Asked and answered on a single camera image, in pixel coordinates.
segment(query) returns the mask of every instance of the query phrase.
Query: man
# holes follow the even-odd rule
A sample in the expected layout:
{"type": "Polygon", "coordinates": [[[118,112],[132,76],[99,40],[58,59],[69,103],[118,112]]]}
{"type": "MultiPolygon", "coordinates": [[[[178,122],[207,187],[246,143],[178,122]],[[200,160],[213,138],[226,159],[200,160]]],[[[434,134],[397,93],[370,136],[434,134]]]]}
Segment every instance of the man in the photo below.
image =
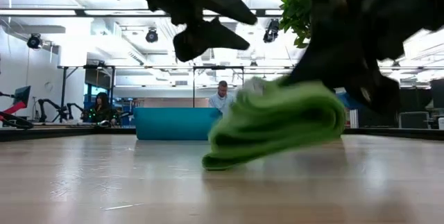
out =
{"type": "Polygon", "coordinates": [[[234,96],[228,93],[227,82],[219,82],[217,93],[208,99],[208,107],[215,107],[222,115],[226,115],[232,103],[234,103],[234,96]]]}

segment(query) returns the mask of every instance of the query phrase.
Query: dark hair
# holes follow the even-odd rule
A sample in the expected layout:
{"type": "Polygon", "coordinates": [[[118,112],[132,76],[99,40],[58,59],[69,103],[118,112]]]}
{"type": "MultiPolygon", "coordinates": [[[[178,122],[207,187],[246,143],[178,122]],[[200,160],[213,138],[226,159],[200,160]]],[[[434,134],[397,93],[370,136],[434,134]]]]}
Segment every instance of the dark hair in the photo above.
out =
{"type": "Polygon", "coordinates": [[[101,92],[99,94],[97,94],[96,96],[96,105],[94,106],[95,109],[97,109],[97,107],[99,106],[97,104],[97,99],[100,98],[102,100],[102,107],[101,109],[108,109],[110,107],[110,102],[108,100],[108,95],[105,92],[101,92]]]}
{"type": "Polygon", "coordinates": [[[219,86],[228,87],[227,81],[222,80],[221,82],[219,82],[219,86]]]}

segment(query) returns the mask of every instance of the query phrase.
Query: white ceiling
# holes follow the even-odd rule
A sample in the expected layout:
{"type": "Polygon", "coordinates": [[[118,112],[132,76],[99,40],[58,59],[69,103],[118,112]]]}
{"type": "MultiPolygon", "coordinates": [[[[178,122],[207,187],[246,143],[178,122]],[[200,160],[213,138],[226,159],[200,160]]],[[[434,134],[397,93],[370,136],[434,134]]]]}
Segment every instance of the white ceiling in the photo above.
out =
{"type": "MultiPolygon", "coordinates": [[[[280,0],[243,0],[250,8],[266,8],[278,9],[280,0]]],[[[91,9],[146,9],[145,0],[0,0],[0,7],[2,8],[91,8],[91,9]]],[[[267,26],[269,19],[261,18],[256,26],[246,26],[238,24],[230,19],[222,18],[221,21],[230,29],[235,31],[240,36],[244,37],[251,44],[247,51],[233,51],[227,49],[214,49],[212,55],[210,52],[204,53],[201,58],[194,60],[197,65],[202,64],[225,64],[225,65],[249,65],[252,60],[256,60],[259,66],[291,66],[297,62],[301,56],[302,51],[293,46],[295,35],[293,33],[280,33],[279,38],[274,43],[265,44],[262,41],[264,29],[267,26]]],[[[56,18],[13,18],[12,24],[26,25],[50,25],[50,26],[66,26],[72,27],[77,24],[72,19],[56,19],[56,18]]],[[[176,59],[173,52],[172,38],[175,34],[180,32],[183,27],[176,27],[172,25],[168,18],[97,18],[93,22],[93,29],[100,32],[101,29],[111,29],[117,24],[122,30],[121,36],[91,36],[85,38],[88,42],[88,51],[90,51],[90,58],[105,60],[108,64],[115,65],[136,65],[133,59],[128,57],[128,52],[135,55],[141,55],[147,64],[154,65],[175,65],[176,59]],[[159,41],[149,44],[145,41],[145,35],[148,27],[156,27],[159,34],[159,41]]],[[[45,35],[48,40],[63,43],[67,41],[69,36],[45,35]]],[[[401,59],[402,66],[437,66],[443,62],[442,50],[444,49],[442,43],[441,33],[434,35],[426,35],[424,33],[418,34],[406,43],[406,55],[401,59]]],[[[391,66],[392,62],[382,62],[383,66],[391,66]]],[[[274,78],[277,75],[272,73],[280,72],[278,70],[270,71],[253,71],[259,74],[266,74],[267,78],[274,78]]],[[[122,71],[121,75],[129,77],[133,76],[133,80],[137,80],[136,76],[147,76],[147,74],[156,77],[167,77],[166,84],[173,83],[173,80],[188,80],[190,81],[191,74],[188,73],[188,79],[185,79],[183,74],[179,75],[165,75],[159,71],[122,71]]],[[[442,77],[444,73],[439,70],[435,71],[391,71],[387,72],[390,76],[397,79],[413,79],[413,80],[429,80],[430,78],[442,77]]],[[[233,83],[239,83],[240,79],[236,73],[232,71],[217,71],[208,72],[207,77],[202,80],[201,84],[212,84],[221,79],[233,79],[233,83]]],[[[143,83],[160,83],[159,79],[150,79],[143,83]]]]}

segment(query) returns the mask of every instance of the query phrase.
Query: green cloth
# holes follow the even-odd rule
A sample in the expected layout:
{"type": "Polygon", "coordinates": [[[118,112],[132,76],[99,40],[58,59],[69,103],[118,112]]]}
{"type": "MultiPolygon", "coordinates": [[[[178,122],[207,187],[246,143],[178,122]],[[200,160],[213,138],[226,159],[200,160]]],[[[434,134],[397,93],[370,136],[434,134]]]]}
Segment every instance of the green cloth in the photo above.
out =
{"type": "Polygon", "coordinates": [[[323,144],[341,136],[345,109],[322,83],[278,87],[263,95],[239,91],[226,117],[210,131],[207,170],[226,170],[291,148],[323,144]]]}

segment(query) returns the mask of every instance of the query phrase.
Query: spotlight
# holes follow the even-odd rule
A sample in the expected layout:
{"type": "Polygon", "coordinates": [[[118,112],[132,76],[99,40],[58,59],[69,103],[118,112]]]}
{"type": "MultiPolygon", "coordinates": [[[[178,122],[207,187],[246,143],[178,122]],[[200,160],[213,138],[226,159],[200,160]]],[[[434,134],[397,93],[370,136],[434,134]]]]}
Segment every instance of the spotlight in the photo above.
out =
{"type": "Polygon", "coordinates": [[[146,34],[145,40],[148,43],[154,43],[159,40],[159,36],[157,36],[157,31],[155,28],[151,28],[148,30],[148,34],[146,34]]]}
{"type": "Polygon", "coordinates": [[[40,36],[41,35],[39,33],[32,33],[26,45],[28,45],[30,49],[40,50],[43,45],[43,41],[40,36]]]}
{"type": "Polygon", "coordinates": [[[279,19],[272,19],[264,34],[264,43],[271,43],[278,38],[279,19]]]}

